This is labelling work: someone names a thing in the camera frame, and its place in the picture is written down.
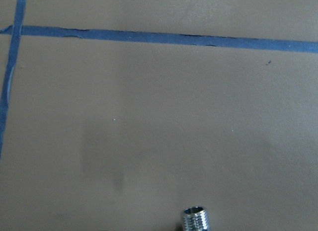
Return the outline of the chrome tee pipe fitting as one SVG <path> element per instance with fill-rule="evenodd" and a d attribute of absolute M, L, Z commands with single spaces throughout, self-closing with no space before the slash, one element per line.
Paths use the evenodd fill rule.
<path fill-rule="evenodd" d="M 181 212 L 182 228 L 184 231 L 210 231 L 207 210 L 202 206 L 193 206 Z"/>

